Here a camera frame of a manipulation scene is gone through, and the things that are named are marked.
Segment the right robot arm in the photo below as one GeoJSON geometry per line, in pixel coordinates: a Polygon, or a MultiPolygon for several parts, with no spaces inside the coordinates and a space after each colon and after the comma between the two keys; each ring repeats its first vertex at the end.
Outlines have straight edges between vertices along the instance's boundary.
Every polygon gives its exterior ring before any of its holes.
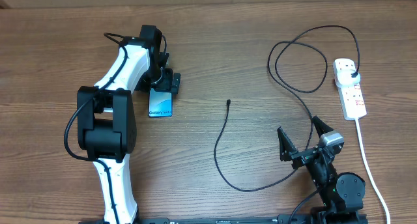
{"type": "Polygon", "coordinates": [[[279,223],[367,223],[363,209],[366,183],[355,173],[337,173],[332,162],[344,146],[343,136],[314,116],[312,123],[319,136],[318,144],[298,151],[282,128],[277,129],[280,160],[291,161],[292,168],[305,167],[316,187],[289,215],[280,214],[279,223]],[[322,200],[322,207],[313,207],[309,214],[297,212],[314,195],[322,200]]]}

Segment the Samsung Galaxy smartphone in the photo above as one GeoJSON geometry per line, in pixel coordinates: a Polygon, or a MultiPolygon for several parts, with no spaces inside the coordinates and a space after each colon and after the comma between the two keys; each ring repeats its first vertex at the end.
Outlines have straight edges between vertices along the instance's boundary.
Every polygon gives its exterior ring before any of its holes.
{"type": "Polygon", "coordinates": [[[170,92],[157,92],[151,89],[149,93],[149,117],[171,117],[172,114],[172,94],[170,92]]]}

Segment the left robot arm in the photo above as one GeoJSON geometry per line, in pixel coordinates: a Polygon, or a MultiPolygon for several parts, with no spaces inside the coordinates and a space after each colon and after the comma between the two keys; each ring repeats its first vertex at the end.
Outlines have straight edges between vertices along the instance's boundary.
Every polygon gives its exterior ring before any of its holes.
{"type": "Polygon", "coordinates": [[[133,93],[149,94],[149,116],[171,117],[173,97],[181,75],[167,67],[166,39],[154,25],[143,25],[139,36],[107,33],[119,54],[107,74],[77,93],[76,122],[79,147],[85,161],[100,178],[105,213],[100,223],[139,223],[139,206],[133,195],[130,155],[137,139],[133,93]]]}

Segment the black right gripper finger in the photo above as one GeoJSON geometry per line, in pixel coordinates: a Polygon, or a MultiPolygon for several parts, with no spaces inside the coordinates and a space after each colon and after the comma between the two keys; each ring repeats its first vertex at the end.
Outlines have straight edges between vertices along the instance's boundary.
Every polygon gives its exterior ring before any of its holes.
{"type": "Polygon", "coordinates": [[[331,133],[334,131],[333,128],[324,123],[318,116],[314,116],[311,122],[313,123],[319,137],[326,133],[331,133]]]}
{"type": "Polygon", "coordinates": [[[278,139],[280,144],[280,160],[289,161],[293,160],[293,154],[298,153],[298,149],[294,146],[288,135],[284,132],[282,127],[277,129],[278,139]]]}

